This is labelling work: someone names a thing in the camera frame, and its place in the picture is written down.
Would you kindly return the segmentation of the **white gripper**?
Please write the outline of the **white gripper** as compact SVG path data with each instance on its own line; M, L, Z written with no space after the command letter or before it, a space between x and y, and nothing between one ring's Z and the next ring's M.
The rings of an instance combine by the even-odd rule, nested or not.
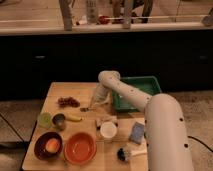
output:
M109 89L102 84L98 84L94 90L89 109L95 108L101 102L105 101L109 93Z

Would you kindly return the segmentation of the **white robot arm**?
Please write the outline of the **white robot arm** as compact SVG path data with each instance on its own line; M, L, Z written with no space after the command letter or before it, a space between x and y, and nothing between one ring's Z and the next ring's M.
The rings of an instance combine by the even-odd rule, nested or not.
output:
M148 171L194 171L183 111L174 97L150 95L128 85L120 80L118 71L101 71L98 80L91 106L104 101L113 90L144 113Z

